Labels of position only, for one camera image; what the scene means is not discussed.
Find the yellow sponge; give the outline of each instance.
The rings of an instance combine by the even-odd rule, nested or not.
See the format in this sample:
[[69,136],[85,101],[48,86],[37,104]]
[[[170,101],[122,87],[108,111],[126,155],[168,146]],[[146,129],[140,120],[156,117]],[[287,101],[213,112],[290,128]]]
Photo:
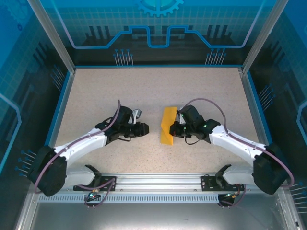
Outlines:
[[169,134],[169,127],[174,123],[177,107],[166,107],[161,122],[161,143],[173,145],[173,136]]

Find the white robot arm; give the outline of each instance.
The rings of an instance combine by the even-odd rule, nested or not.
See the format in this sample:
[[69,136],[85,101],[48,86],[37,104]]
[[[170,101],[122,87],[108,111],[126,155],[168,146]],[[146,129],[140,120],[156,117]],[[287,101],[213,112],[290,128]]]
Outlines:
[[227,130],[219,122],[209,119],[205,121],[193,105],[183,107],[177,112],[179,121],[170,127],[174,137],[205,140],[210,144],[221,146],[244,159],[250,166],[226,165],[216,174],[216,184],[221,189],[234,184],[255,184],[262,191],[274,194],[286,180],[288,173],[273,158],[279,154],[277,146],[248,140]]
[[131,110],[120,106],[116,119],[113,117],[106,119],[80,138],[54,148],[41,147],[27,172],[27,178],[33,183],[38,181],[37,187],[46,196],[54,195],[62,187],[79,184],[90,185],[89,187],[101,185],[101,175],[94,167],[86,165],[81,169],[74,169],[70,166],[87,153],[121,139],[121,136],[135,138],[148,134],[148,125],[136,122],[140,116],[139,109]]

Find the glass panel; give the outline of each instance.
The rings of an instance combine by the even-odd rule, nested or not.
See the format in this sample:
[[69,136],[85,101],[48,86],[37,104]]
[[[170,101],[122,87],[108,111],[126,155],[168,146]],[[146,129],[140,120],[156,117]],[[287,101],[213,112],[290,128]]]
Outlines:
[[242,65],[275,0],[43,0],[76,65]]
[[307,2],[290,0],[250,69],[272,141],[294,173],[291,188],[307,221]]
[[26,0],[0,1],[0,31],[0,229],[13,229],[29,186],[22,151],[44,145],[67,69]]

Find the beige work surface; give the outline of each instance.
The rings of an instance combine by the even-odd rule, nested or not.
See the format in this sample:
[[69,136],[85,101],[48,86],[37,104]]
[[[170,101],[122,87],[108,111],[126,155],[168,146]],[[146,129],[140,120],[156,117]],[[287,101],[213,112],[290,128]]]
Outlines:
[[[217,172],[225,164],[245,164],[205,141],[192,146],[181,138],[174,138],[173,146],[160,143],[164,108],[181,107],[198,97],[211,99],[224,110],[228,129],[258,141],[238,69],[78,69],[56,145],[84,135],[113,116],[120,99],[122,105],[142,110],[139,121],[149,125],[150,133],[131,142],[114,141],[74,165],[91,164],[106,173],[203,173]],[[214,105],[205,101],[193,105],[205,120],[223,122]]]

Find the gear graphic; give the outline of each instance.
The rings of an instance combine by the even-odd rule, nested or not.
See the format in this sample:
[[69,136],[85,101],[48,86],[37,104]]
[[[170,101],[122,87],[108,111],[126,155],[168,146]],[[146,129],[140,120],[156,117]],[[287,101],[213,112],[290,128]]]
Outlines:
[[28,16],[28,3],[26,0],[0,0],[0,7],[6,6],[11,16],[21,23]]
[[139,6],[138,9],[143,10],[145,14],[160,17],[161,14],[167,16],[168,13],[173,13],[173,10],[178,10],[183,0],[135,0],[135,3]]

